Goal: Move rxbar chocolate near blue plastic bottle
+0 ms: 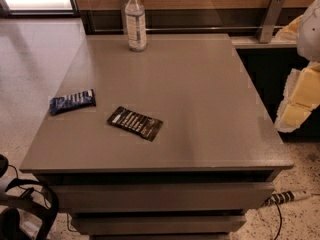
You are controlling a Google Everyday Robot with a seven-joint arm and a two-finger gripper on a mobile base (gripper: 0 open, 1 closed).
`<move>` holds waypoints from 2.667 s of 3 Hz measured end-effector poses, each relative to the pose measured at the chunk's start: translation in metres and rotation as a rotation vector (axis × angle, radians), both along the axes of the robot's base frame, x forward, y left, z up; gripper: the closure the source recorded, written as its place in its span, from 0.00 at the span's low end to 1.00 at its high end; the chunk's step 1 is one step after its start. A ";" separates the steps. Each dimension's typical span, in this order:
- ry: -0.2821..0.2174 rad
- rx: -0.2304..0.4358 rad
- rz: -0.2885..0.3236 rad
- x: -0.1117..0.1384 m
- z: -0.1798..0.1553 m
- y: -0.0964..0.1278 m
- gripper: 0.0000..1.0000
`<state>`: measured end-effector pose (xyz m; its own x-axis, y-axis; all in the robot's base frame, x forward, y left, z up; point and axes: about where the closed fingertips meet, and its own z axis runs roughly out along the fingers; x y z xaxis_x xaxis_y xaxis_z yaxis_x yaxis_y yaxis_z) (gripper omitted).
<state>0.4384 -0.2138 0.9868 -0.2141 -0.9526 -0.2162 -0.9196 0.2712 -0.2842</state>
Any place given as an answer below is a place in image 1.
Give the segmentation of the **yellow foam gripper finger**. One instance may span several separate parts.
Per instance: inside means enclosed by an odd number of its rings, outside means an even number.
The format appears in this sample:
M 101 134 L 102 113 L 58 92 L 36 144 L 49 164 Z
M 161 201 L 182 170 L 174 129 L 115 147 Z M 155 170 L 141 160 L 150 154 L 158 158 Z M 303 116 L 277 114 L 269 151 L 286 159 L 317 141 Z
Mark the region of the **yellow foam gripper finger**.
M 302 70 L 292 69 L 287 77 L 275 128 L 282 133 L 298 129 L 320 105 L 320 63 L 310 62 Z
M 295 41 L 299 31 L 299 25 L 301 23 L 302 16 L 298 16 L 288 25 L 281 28 L 275 35 L 277 39 Z

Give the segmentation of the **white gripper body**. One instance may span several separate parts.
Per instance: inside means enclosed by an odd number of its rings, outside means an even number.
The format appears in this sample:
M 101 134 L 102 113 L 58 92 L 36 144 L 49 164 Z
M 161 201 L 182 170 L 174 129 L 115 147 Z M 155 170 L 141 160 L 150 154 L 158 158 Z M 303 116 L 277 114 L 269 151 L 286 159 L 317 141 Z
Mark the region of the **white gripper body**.
M 301 18 L 297 51 L 309 61 L 320 62 L 320 0 L 314 0 Z

